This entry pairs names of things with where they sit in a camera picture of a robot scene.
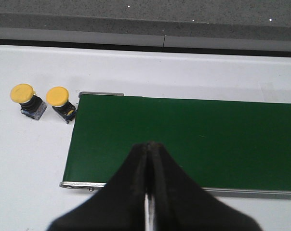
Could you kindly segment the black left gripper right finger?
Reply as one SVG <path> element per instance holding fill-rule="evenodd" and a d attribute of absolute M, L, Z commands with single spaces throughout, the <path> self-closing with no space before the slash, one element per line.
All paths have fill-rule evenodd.
<path fill-rule="evenodd" d="M 222 203 L 195 183 L 161 143 L 147 144 L 147 166 L 154 230 L 261 230 L 253 218 Z"/>

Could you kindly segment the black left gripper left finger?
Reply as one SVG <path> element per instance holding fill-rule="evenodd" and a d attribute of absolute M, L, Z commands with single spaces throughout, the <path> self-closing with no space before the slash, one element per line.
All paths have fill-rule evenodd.
<path fill-rule="evenodd" d="M 55 219 L 50 231 L 145 230 L 147 144 L 135 144 L 107 184 L 70 212 Z"/>

